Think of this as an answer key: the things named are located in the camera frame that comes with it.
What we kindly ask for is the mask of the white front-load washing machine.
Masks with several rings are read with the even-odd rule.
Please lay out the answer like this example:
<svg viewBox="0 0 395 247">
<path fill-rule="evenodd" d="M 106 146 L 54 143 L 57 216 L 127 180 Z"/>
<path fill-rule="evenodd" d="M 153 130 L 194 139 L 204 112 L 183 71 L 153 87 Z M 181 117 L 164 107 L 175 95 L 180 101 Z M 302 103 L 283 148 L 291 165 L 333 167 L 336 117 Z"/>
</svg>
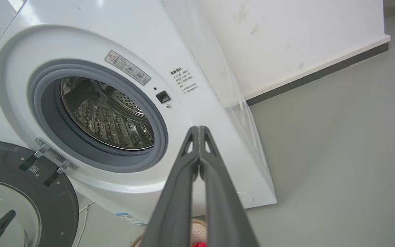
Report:
<svg viewBox="0 0 395 247">
<path fill-rule="evenodd" d="M 237 192 L 254 197 L 249 208 L 277 202 L 251 111 L 221 55 L 203 56 L 185 41 L 190 25 L 174 23 L 160 0 L 0 0 L 0 142 L 38 151 L 41 137 L 79 166 L 64 172 L 75 192 L 112 214 L 126 212 L 149 222 L 182 142 L 192 126 L 211 131 Z M 146 72 L 141 85 L 107 63 L 110 50 Z M 91 167 L 60 149 L 41 128 L 32 103 L 32 80 L 57 60 L 92 62 L 119 73 L 143 91 L 160 111 L 169 144 L 163 158 L 135 173 Z M 169 71 L 185 67 L 199 88 L 183 97 Z M 161 104 L 156 97 L 171 97 Z"/>
</svg>

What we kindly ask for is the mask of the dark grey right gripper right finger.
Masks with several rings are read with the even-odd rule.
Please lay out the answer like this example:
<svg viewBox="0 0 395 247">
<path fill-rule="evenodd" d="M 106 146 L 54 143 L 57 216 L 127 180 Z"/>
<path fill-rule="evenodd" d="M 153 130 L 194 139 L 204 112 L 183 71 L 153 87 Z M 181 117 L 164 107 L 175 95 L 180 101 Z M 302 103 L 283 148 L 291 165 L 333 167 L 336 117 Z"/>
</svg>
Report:
<svg viewBox="0 0 395 247">
<path fill-rule="evenodd" d="M 207 247 L 259 247 L 210 130 L 199 127 L 199 174 L 205 183 Z"/>
</svg>

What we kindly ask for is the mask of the grey round washer door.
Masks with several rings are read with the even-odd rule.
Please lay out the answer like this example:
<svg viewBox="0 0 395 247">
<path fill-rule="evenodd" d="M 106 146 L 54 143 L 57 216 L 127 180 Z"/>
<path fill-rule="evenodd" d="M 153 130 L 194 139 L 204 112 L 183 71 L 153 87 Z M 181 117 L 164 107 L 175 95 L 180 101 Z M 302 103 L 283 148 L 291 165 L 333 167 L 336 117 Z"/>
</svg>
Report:
<svg viewBox="0 0 395 247">
<path fill-rule="evenodd" d="M 76 192 L 52 161 L 34 154 L 0 142 L 0 219 L 16 212 L 0 247 L 71 247 L 79 223 Z"/>
</svg>

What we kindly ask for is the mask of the cream plastic laundry basket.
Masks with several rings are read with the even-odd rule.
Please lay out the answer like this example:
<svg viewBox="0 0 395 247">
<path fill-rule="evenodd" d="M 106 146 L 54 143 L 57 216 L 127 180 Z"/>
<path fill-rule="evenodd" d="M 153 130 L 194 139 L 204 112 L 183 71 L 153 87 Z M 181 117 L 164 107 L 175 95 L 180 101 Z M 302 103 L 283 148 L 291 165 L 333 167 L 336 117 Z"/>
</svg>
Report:
<svg viewBox="0 0 395 247">
<path fill-rule="evenodd" d="M 145 232 L 139 235 L 129 247 L 141 247 Z M 207 223 L 203 220 L 193 219 L 191 226 L 191 247 L 195 242 L 207 242 Z"/>
</svg>

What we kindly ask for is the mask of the stainless steel washing machine drum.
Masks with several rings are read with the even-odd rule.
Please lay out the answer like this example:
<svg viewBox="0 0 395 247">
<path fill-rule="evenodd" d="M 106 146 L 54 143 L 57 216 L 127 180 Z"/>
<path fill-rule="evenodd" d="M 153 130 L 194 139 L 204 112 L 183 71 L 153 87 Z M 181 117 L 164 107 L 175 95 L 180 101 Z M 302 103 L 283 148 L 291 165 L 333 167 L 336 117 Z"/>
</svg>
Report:
<svg viewBox="0 0 395 247">
<path fill-rule="evenodd" d="M 92 139 L 127 151 L 155 145 L 148 118 L 127 94 L 87 77 L 64 77 L 60 99 L 72 122 Z"/>
</svg>

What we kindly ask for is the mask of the white text instruction label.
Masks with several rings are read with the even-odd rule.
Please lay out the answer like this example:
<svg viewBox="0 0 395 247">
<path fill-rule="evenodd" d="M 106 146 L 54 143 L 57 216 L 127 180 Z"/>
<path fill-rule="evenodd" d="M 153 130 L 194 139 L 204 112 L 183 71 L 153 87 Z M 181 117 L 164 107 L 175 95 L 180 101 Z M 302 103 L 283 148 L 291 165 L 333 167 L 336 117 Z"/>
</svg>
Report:
<svg viewBox="0 0 395 247">
<path fill-rule="evenodd" d="M 172 87 L 179 97 L 199 88 L 198 81 L 190 69 L 177 67 L 169 71 L 169 76 L 172 78 Z"/>
</svg>

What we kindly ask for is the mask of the grey rubber door gasket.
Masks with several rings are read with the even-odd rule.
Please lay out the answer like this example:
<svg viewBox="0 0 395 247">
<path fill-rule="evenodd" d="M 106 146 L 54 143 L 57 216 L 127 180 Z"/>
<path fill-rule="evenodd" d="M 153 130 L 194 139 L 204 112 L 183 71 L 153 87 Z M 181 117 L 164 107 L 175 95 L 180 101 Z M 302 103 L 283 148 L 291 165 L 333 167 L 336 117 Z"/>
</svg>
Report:
<svg viewBox="0 0 395 247">
<path fill-rule="evenodd" d="M 127 94 L 148 118 L 155 145 L 147 150 L 127 151 L 92 139 L 72 122 L 61 102 L 59 89 L 64 77 L 91 78 Z M 60 149 L 84 164 L 108 172 L 135 173 L 154 167 L 166 153 L 169 137 L 160 111 L 138 86 L 111 69 L 75 59 L 52 61 L 35 72 L 31 95 L 43 131 Z"/>
</svg>

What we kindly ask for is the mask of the metal door hinge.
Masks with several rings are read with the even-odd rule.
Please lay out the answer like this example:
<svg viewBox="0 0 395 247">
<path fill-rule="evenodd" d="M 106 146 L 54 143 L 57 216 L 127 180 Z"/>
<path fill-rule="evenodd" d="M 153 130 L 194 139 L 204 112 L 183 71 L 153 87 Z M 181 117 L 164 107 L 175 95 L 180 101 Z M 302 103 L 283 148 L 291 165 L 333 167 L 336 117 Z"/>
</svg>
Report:
<svg viewBox="0 0 395 247">
<path fill-rule="evenodd" d="M 49 143 L 45 142 L 41 137 L 35 138 L 34 142 L 39 146 L 39 150 L 35 152 L 34 156 L 39 158 L 45 156 L 57 166 L 57 172 L 62 174 L 69 171 L 69 169 L 77 171 L 79 166 L 76 165 L 69 158 L 63 156 L 56 151 Z"/>
</svg>

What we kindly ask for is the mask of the blue and white sticker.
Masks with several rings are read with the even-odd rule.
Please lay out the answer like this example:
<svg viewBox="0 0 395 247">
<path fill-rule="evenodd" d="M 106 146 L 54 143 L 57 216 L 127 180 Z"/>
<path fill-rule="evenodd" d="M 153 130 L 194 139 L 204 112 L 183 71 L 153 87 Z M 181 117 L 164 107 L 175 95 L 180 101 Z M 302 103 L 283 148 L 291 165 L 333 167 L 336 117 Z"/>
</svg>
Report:
<svg viewBox="0 0 395 247">
<path fill-rule="evenodd" d="M 144 225 L 145 224 L 143 221 L 138 220 L 137 218 L 133 217 L 132 215 L 130 215 L 126 212 L 118 213 L 115 215 L 120 217 L 121 219 L 127 221 L 128 223 L 130 223 L 132 225 Z"/>
</svg>

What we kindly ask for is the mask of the round white filter cover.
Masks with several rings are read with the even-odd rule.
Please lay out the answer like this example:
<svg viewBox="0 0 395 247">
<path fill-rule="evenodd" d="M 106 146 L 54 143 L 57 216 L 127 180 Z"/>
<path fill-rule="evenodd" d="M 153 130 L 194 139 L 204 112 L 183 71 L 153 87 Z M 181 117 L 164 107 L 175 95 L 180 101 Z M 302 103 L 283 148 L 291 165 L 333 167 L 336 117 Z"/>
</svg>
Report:
<svg viewBox="0 0 395 247">
<path fill-rule="evenodd" d="M 244 208 L 249 208 L 254 205 L 254 197 L 246 193 L 237 192 L 237 195 Z"/>
</svg>

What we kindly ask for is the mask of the warning triangle sticker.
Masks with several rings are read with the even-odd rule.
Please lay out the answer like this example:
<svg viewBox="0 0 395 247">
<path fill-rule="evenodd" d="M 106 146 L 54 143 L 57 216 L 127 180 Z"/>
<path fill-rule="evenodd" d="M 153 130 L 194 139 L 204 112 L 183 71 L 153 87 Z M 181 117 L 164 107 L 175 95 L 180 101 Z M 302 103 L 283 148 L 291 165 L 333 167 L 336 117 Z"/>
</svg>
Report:
<svg viewBox="0 0 395 247">
<path fill-rule="evenodd" d="M 110 63 L 122 72 L 135 79 L 141 85 L 146 85 L 152 78 L 122 55 L 110 50 L 105 57 L 105 62 Z"/>
</svg>

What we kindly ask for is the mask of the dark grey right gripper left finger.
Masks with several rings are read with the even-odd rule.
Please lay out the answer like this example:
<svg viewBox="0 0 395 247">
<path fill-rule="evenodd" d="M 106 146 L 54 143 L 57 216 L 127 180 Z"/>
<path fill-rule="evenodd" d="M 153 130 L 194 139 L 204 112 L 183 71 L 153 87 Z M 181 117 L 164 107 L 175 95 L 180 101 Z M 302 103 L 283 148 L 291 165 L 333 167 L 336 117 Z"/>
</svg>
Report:
<svg viewBox="0 0 395 247">
<path fill-rule="evenodd" d="M 192 189 L 198 165 L 196 126 L 185 135 L 144 233 L 142 247 L 191 247 Z"/>
</svg>

